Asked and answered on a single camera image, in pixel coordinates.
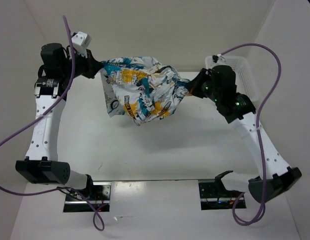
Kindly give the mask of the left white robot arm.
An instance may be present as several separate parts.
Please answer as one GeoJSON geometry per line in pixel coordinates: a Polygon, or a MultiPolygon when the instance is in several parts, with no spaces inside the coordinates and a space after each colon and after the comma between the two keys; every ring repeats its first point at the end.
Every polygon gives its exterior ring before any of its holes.
{"type": "Polygon", "coordinates": [[[84,200],[95,194],[92,177],[71,170],[69,163],[59,160],[57,141],[60,121],[74,78],[93,79],[103,67],[85,46],[60,43],[43,45],[34,85],[35,123],[24,160],[15,163],[16,171],[32,184],[56,185],[77,190],[84,200]]]}

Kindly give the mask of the patterned white yellow teal shorts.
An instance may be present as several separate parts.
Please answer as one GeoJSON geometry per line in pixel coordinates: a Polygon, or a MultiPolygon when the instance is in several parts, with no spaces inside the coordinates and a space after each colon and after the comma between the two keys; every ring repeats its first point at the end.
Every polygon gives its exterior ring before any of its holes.
{"type": "Polygon", "coordinates": [[[189,79],[151,56],[106,60],[100,75],[108,116],[126,115],[138,126],[171,116],[190,94],[189,79]]]}

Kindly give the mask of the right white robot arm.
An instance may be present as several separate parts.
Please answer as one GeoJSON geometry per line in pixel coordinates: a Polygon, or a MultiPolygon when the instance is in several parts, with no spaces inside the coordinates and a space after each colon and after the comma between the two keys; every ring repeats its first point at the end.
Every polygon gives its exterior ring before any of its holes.
{"type": "Polygon", "coordinates": [[[288,191],[302,176],[299,168],[291,167],[279,154],[258,120],[258,113],[250,98],[237,91],[236,74],[228,65],[201,69],[186,84],[189,93],[197,98],[208,98],[217,111],[237,132],[256,164],[258,176],[232,170],[217,175],[214,191],[225,197],[231,191],[250,193],[260,204],[288,191]]]}

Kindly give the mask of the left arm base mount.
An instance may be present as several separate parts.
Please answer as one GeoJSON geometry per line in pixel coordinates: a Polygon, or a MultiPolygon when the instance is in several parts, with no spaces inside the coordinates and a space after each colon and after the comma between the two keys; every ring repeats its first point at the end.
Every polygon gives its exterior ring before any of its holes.
{"type": "MultiPolygon", "coordinates": [[[[100,213],[110,211],[112,183],[107,181],[94,181],[90,192],[78,190],[89,201],[95,210],[100,213]]],[[[74,190],[61,190],[65,194],[64,213],[93,212],[87,201],[74,190]]]]}

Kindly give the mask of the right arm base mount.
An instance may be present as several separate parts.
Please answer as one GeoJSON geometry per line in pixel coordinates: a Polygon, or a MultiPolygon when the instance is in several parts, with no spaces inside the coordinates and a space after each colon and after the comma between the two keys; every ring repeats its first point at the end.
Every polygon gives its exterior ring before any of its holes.
{"type": "Polygon", "coordinates": [[[213,179],[199,181],[198,188],[202,211],[232,209],[241,194],[241,192],[234,190],[221,192],[216,188],[213,179]]]}

